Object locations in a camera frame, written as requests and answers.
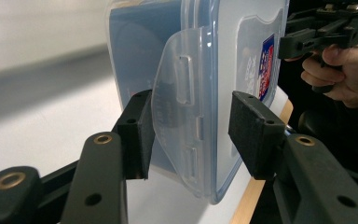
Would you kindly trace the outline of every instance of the wooden edge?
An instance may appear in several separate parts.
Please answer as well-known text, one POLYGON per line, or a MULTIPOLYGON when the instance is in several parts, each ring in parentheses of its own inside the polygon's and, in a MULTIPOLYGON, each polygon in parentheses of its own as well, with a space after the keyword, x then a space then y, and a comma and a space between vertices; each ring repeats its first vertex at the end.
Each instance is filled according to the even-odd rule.
MULTIPOLYGON (((293 104, 287 100, 280 114, 280 119, 287 124, 289 122, 292 111, 293 104)), ((243 224, 251 222, 253 213, 255 211, 255 206, 257 205, 265 183, 265 180, 255 180, 251 177, 248 186, 242 195, 240 203, 235 210, 234 216, 230 221, 231 224, 243 224)))

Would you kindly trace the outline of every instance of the white wall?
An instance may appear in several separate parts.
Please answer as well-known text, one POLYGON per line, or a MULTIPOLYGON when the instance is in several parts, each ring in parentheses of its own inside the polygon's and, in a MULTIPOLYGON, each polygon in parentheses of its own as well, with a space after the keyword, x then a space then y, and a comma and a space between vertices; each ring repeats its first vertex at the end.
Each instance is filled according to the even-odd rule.
POLYGON ((106 0, 0 0, 0 71, 106 46, 106 0))

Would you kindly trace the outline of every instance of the human hand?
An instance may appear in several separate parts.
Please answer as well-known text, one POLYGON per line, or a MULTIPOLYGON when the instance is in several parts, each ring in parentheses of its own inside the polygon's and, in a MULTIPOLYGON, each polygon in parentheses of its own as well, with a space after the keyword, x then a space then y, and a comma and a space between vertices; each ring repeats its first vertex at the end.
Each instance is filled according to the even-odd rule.
POLYGON ((326 64, 342 66, 342 69, 321 67, 320 56, 314 53, 303 62, 305 71, 301 78, 314 87, 334 85, 333 89, 324 95, 342 101, 346 107, 358 107, 358 46, 339 49, 338 46, 332 45, 323 51, 322 57, 326 64))

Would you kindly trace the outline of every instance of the white surface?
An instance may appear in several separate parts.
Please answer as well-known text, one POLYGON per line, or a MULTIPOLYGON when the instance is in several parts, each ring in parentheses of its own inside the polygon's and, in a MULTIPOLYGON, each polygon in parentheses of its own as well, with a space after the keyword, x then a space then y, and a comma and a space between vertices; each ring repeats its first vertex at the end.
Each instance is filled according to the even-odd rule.
MULTIPOLYGON (((0 170, 59 169, 79 158, 87 137, 111 130, 119 114, 107 51, 0 76, 0 170)), ((242 165, 222 202, 210 205, 166 174, 152 164, 148 180, 127 182, 131 224, 229 223, 250 178, 242 165)))

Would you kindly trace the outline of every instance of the finger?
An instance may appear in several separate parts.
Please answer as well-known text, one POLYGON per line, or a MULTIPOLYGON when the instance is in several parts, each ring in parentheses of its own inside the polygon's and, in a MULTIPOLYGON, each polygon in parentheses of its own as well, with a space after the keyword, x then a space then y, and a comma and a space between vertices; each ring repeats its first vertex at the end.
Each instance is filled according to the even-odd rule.
POLYGON ((312 55, 303 62, 304 70, 325 82, 340 82, 345 78, 344 73, 335 68, 328 66, 321 67, 319 61, 319 55, 312 55))
POLYGON ((307 82, 308 84, 310 84, 311 86, 314 86, 314 87, 331 86, 331 85, 335 84, 335 82, 326 81, 326 80, 317 78, 316 76, 313 76, 312 74, 310 74, 307 71, 304 71, 301 73, 301 78, 305 82, 307 82))
POLYGON ((350 49, 340 49, 337 45, 326 48, 323 52, 324 61, 333 66, 349 65, 358 67, 358 46, 350 49))
POLYGON ((298 57, 295 57, 295 58, 290 58, 290 59, 284 59, 285 61, 287 62, 294 62, 294 61, 297 61, 299 59, 301 59, 304 55, 301 55, 301 56, 298 56, 298 57))

